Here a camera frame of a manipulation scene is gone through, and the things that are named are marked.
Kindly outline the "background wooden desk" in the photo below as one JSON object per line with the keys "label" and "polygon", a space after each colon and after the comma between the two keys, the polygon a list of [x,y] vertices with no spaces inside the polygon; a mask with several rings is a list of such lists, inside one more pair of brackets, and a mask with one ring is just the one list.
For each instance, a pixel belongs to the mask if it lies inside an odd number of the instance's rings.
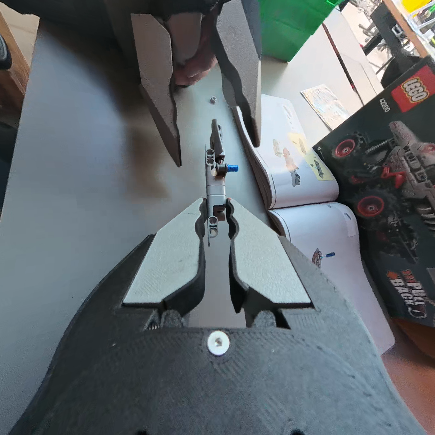
{"label": "background wooden desk", "polygon": [[395,27],[398,27],[408,42],[413,45],[418,57],[425,58],[430,56],[433,59],[435,58],[434,48],[411,27],[406,16],[394,1],[381,1],[371,13],[370,20],[376,28],[377,33],[363,46],[362,50],[365,55],[368,55],[380,42],[384,41],[393,58],[398,60],[405,59],[408,56],[407,52],[399,36],[393,31]]}

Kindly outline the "black lego set box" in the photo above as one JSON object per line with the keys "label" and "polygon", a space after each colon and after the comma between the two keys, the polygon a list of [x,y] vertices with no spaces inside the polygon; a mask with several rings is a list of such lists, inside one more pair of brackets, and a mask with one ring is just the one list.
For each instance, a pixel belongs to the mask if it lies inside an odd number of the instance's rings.
{"label": "black lego set box", "polygon": [[434,327],[435,66],[422,58],[315,146],[389,315]]}

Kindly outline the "wooden cabinet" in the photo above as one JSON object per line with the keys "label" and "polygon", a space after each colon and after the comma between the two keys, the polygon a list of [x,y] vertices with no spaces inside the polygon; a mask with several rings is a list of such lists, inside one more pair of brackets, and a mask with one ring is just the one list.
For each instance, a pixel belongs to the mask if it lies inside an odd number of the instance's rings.
{"label": "wooden cabinet", "polygon": [[11,126],[19,123],[39,21],[0,3],[0,113]]}

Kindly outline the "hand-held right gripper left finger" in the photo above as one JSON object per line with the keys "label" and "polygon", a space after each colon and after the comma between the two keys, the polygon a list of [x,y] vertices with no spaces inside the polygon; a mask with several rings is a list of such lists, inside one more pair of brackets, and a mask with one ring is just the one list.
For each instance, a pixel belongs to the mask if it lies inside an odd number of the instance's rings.
{"label": "hand-held right gripper left finger", "polygon": [[197,199],[154,235],[122,305],[188,315],[205,293],[206,201]]}

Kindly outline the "person's left hand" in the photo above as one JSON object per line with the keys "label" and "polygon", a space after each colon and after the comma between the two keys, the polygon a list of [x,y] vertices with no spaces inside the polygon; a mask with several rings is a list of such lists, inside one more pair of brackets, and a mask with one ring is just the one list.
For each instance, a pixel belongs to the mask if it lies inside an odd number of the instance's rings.
{"label": "person's left hand", "polygon": [[211,48],[211,33],[216,11],[208,14],[174,14],[167,21],[174,57],[174,82],[177,87],[196,84],[208,75],[217,59]]}

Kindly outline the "grey lego beam assembly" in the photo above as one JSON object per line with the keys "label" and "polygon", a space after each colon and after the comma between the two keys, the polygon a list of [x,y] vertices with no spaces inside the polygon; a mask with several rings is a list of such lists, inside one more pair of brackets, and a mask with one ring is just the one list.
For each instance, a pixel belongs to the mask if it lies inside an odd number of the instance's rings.
{"label": "grey lego beam assembly", "polygon": [[237,165],[225,162],[223,130],[217,119],[211,122],[210,144],[204,147],[208,245],[219,233],[219,223],[226,220],[226,186],[228,173],[237,172]]}

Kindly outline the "green plastic bin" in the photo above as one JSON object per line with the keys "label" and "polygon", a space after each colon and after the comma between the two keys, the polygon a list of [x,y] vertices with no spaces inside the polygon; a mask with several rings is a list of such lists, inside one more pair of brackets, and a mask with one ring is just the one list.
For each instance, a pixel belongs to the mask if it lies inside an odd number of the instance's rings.
{"label": "green plastic bin", "polygon": [[260,0],[262,56],[290,62],[341,0]]}

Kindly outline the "open lego instruction booklet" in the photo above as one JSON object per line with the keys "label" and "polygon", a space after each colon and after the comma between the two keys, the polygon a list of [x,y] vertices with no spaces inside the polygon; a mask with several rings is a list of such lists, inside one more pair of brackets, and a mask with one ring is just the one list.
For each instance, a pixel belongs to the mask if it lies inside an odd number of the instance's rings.
{"label": "open lego instruction booklet", "polygon": [[293,105],[261,95],[259,147],[251,142],[241,109],[231,111],[278,233],[353,304],[383,355],[395,338],[363,268],[356,216],[337,202],[338,182],[308,144]]}

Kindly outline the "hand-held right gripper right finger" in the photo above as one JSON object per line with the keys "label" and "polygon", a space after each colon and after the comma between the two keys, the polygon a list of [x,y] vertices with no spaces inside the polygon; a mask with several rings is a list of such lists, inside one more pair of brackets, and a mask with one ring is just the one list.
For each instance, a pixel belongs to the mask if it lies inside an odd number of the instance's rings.
{"label": "hand-held right gripper right finger", "polygon": [[278,234],[234,199],[226,202],[229,278],[236,313],[312,307]]}

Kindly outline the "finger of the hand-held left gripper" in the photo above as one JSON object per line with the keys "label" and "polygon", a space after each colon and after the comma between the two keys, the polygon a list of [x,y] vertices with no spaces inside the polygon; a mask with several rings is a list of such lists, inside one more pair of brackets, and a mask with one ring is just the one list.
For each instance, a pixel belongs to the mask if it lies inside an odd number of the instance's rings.
{"label": "finger of the hand-held left gripper", "polygon": [[261,21],[256,0],[219,1],[211,46],[227,104],[241,110],[254,147],[261,139]]}
{"label": "finger of the hand-held left gripper", "polygon": [[131,14],[131,23],[145,101],[166,150],[180,167],[181,143],[173,97],[170,33],[151,14]]}

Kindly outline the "lego sticker sheet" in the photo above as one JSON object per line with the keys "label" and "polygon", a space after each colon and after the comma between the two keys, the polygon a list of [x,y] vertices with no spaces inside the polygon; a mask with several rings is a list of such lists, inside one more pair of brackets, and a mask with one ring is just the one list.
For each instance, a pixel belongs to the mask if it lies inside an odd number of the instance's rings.
{"label": "lego sticker sheet", "polygon": [[325,84],[305,89],[300,94],[329,131],[334,131],[351,116],[351,113]]}

